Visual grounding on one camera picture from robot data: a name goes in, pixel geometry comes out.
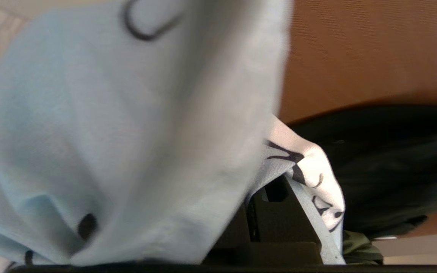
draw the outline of black plastic part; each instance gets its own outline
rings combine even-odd
[[[84,268],[69,266],[19,267],[11,273],[437,273],[437,265],[384,266],[303,266],[297,268],[217,267],[202,265],[102,265]]]
[[[215,243],[214,249],[231,249],[250,241],[245,206],[241,206],[222,236]]]
[[[281,202],[264,201],[260,193],[253,195],[260,242],[314,242],[321,249],[316,231],[284,176],[272,181],[267,192],[268,197],[286,194]]]
[[[314,242],[263,243],[253,242],[236,251],[238,266],[257,268],[295,268],[321,264]]]

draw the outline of beige wall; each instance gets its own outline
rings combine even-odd
[[[85,5],[105,0],[0,0],[0,8],[28,19],[52,8]]]
[[[386,264],[437,264],[437,235],[376,241]]]

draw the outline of brown wall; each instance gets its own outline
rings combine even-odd
[[[297,0],[279,117],[437,104],[437,0]]]

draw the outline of black print pattern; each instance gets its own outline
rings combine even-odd
[[[293,165],[293,177],[292,179],[298,183],[302,183],[303,185],[307,185],[305,182],[305,176],[303,175],[303,172],[300,169],[300,166],[298,166],[298,162],[300,162],[305,156],[300,154],[299,152],[292,152],[290,150],[286,150],[285,148],[272,143],[270,141],[267,142],[267,145],[269,147],[273,147],[274,149],[278,149],[281,150],[283,152],[287,152],[289,155],[284,157],[281,155],[273,155],[272,157],[268,157],[266,159],[272,159],[272,158],[277,158],[277,159],[284,159],[284,160],[289,160],[294,162],[295,164]]]
[[[320,197],[318,197],[316,195],[314,195],[311,202],[313,202],[314,207],[316,208],[316,210],[318,211],[318,213],[321,216],[323,216],[323,213],[325,213],[327,210],[329,210],[331,207],[333,207],[332,204],[323,201]]]
[[[177,16],[173,19],[171,19],[169,22],[165,23],[163,26],[161,26],[158,30],[156,30],[154,33],[146,34],[142,33],[137,26],[135,26],[135,23],[133,23],[132,20],[132,7],[138,2],[138,0],[129,0],[124,6],[124,25],[126,26],[126,29],[129,31],[129,33],[141,41],[151,42],[156,40],[157,38],[161,37],[164,33],[171,30],[173,27],[175,27],[180,19],[181,16]]]
[[[33,251],[31,250],[25,253],[25,265],[33,265]]]
[[[337,211],[335,212],[335,218],[340,218],[343,216],[343,211]]]
[[[323,183],[323,178],[324,178],[323,173],[320,173],[319,178],[318,178],[318,184],[316,186],[314,186],[313,188],[318,188],[321,185],[321,183]]]
[[[336,228],[340,225],[340,223],[341,223],[341,221],[338,221],[338,223],[336,223],[336,225],[335,225],[332,229],[330,229],[330,230],[328,230],[328,231],[329,231],[330,233],[333,232],[333,231],[335,231]]]
[[[7,273],[11,270],[11,268],[13,268],[13,266],[16,265],[16,262],[11,262],[5,269],[5,271],[3,271],[4,273]]]
[[[84,242],[87,242],[89,240],[90,236],[94,231],[97,229],[97,219],[95,216],[91,213],[84,216],[84,218],[80,221],[79,227],[77,229],[77,232],[84,240]]]

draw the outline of white fabric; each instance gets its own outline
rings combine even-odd
[[[285,173],[304,184],[302,204],[316,199],[303,208],[323,261],[342,263],[328,160],[271,116],[291,2],[168,4],[140,7],[152,9],[139,15],[146,29],[161,10],[184,12],[152,43],[123,28],[117,1],[47,14],[11,45],[0,63],[0,256],[200,263],[241,202]]]

